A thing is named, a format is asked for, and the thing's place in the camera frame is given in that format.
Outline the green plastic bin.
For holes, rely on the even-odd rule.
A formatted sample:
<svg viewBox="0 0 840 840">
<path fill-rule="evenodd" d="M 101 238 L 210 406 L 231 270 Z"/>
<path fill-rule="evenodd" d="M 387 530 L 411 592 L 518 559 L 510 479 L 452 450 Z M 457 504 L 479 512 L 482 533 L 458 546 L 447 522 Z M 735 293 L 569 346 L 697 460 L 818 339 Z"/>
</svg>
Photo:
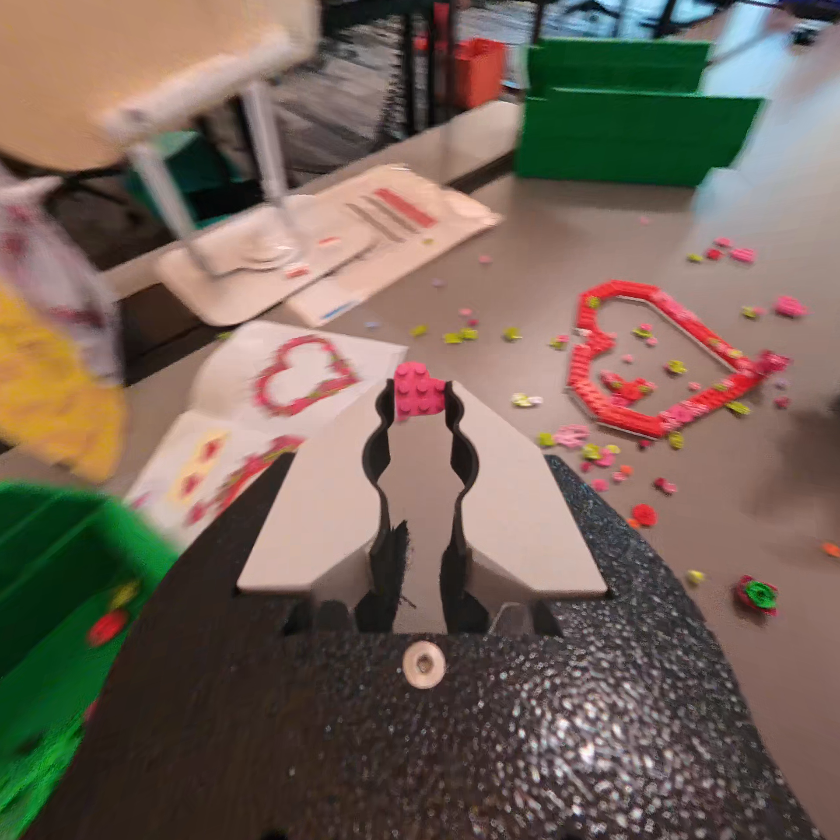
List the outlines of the green plastic bin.
<svg viewBox="0 0 840 840">
<path fill-rule="evenodd" d="M 693 93 L 712 44 L 700 40 L 544 38 L 528 50 L 528 94 L 549 89 Z"/>
<path fill-rule="evenodd" d="M 112 497 L 2 483 L 2 838 L 21 837 L 47 803 L 133 620 L 179 555 Z"/>
<path fill-rule="evenodd" d="M 550 87 L 528 95 L 523 179 L 698 187 L 739 157 L 765 100 L 697 92 Z"/>
</svg>

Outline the scattered loose lego pieces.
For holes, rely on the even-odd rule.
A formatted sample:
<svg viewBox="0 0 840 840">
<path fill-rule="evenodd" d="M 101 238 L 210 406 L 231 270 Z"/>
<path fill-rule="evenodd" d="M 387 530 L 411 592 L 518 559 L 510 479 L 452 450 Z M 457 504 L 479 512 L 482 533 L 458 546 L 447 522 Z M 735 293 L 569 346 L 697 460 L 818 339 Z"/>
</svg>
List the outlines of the scattered loose lego pieces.
<svg viewBox="0 0 840 840">
<path fill-rule="evenodd" d="M 579 295 L 607 280 L 667 292 L 748 357 L 791 359 L 738 402 L 647 440 L 604 427 L 566 391 Z M 501 408 L 663 549 L 703 592 L 744 574 L 793 602 L 838 597 L 838 224 L 792 213 L 746 226 L 594 206 L 507 213 L 492 238 L 364 305 L 440 378 Z M 642 386 L 656 415 L 726 369 L 639 303 L 614 300 L 595 383 Z"/>
</svg>

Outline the lego instruction booklet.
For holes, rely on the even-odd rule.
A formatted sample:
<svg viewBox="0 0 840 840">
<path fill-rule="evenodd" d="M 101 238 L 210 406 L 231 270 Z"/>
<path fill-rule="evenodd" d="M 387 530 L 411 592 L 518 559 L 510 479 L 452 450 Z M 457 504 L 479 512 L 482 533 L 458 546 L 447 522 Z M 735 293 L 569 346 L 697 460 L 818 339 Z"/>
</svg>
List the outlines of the lego instruction booklet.
<svg viewBox="0 0 840 840">
<path fill-rule="evenodd" d="M 235 330 L 203 363 L 125 501 L 180 550 L 281 455 L 293 454 L 407 347 L 267 321 Z"/>
</svg>

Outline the red lego heart frame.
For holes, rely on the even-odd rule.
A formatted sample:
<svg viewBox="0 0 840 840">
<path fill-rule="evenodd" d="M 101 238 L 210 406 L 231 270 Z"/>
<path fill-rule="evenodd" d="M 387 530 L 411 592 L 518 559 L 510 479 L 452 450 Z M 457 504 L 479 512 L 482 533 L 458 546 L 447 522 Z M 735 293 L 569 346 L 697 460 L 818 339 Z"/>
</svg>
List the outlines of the red lego heart frame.
<svg viewBox="0 0 840 840">
<path fill-rule="evenodd" d="M 727 374 L 718 383 L 690 393 L 684 400 L 656 415 L 640 413 L 635 405 L 640 384 L 597 385 L 595 361 L 613 351 L 616 337 L 599 324 L 603 306 L 610 301 L 639 303 L 655 311 L 714 357 Z M 770 350 L 750 358 L 712 331 L 693 311 L 659 287 L 629 280 L 607 280 L 579 295 L 574 328 L 582 338 L 570 352 L 566 391 L 598 424 L 647 440 L 677 434 L 695 421 L 735 403 L 771 376 L 786 372 L 791 359 Z"/>
</svg>

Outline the green and red lego flower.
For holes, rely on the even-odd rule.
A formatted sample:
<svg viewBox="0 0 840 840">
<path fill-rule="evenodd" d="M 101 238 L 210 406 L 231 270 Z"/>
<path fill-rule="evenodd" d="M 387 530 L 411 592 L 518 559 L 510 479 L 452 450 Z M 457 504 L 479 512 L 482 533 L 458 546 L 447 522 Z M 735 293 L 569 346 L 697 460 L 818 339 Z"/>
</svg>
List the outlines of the green and red lego flower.
<svg viewBox="0 0 840 840">
<path fill-rule="evenodd" d="M 778 613 L 779 590 L 772 584 L 745 574 L 735 585 L 734 594 L 740 603 L 763 616 Z"/>
</svg>

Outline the white plastic bag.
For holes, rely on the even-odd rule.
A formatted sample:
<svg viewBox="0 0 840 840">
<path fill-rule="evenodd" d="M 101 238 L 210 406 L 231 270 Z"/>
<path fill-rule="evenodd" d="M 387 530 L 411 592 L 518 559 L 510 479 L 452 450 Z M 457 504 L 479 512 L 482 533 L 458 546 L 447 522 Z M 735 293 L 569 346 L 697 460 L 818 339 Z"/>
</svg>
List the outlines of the white plastic bag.
<svg viewBox="0 0 840 840">
<path fill-rule="evenodd" d="M 475 198 L 400 164 L 382 164 L 317 195 L 372 235 L 361 255 L 298 291 L 287 308 L 321 327 L 501 222 Z"/>
</svg>

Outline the yellow lego box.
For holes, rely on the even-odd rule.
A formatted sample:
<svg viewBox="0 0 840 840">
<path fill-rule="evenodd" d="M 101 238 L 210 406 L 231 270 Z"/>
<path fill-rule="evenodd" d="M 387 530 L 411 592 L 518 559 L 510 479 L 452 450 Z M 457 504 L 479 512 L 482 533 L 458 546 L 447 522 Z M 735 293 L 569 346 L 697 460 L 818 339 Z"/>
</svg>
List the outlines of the yellow lego box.
<svg viewBox="0 0 840 840">
<path fill-rule="evenodd" d="M 118 303 L 46 211 L 57 176 L 1 168 L 1 431 L 100 485 L 123 454 L 128 406 Z"/>
</svg>

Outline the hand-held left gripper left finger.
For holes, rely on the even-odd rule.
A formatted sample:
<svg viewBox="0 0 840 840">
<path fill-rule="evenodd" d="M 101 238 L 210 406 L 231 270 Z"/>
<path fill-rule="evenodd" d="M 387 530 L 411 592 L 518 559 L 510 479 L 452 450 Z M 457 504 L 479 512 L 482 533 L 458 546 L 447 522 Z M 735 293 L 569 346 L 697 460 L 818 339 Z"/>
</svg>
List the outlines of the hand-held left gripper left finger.
<svg viewBox="0 0 840 840">
<path fill-rule="evenodd" d="M 237 580 L 244 594 L 336 602 L 363 633 L 393 630 L 408 554 L 380 479 L 395 381 L 376 382 L 299 447 Z"/>
</svg>

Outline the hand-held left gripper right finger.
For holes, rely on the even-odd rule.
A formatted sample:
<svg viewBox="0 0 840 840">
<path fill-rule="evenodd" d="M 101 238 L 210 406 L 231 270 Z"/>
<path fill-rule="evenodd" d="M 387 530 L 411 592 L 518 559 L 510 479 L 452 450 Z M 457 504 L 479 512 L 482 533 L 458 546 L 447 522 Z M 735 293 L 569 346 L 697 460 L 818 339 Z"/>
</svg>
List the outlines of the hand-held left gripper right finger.
<svg viewBox="0 0 840 840">
<path fill-rule="evenodd" d="M 455 499 L 439 590 L 450 634 L 484 634 L 506 605 L 601 600 L 606 582 L 546 457 L 462 384 L 444 387 Z"/>
</svg>

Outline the magenta lego plate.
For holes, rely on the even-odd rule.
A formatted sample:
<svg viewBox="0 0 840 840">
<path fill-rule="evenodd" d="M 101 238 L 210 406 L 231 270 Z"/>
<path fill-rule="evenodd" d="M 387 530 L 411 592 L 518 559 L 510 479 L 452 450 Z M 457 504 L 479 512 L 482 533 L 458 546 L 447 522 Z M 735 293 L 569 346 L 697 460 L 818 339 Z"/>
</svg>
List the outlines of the magenta lego plate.
<svg viewBox="0 0 840 840">
<path fill-rule="evenodd" d="M 445 410 L 443 380 L 433 377 L 421 362 L 405 361 L 394 372 L 395 419 L 429 417 Z"/>
</svg>

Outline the orange plastic bin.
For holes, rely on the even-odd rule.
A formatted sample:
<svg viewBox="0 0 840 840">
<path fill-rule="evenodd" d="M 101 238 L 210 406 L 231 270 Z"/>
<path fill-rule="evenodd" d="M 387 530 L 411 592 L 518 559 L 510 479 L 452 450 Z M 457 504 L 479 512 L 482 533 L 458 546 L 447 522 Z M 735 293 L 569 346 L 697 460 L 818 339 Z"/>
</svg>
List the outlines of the orange plastic bin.
<svg viewBox="0 0 840 840">
<path fill-rule="evenodd" d="M 507 46 L 489 38 L 470 38 L 455 49 L 455 105 L 471 110 L 499 98 L 507 68 Z"/>
</svg>

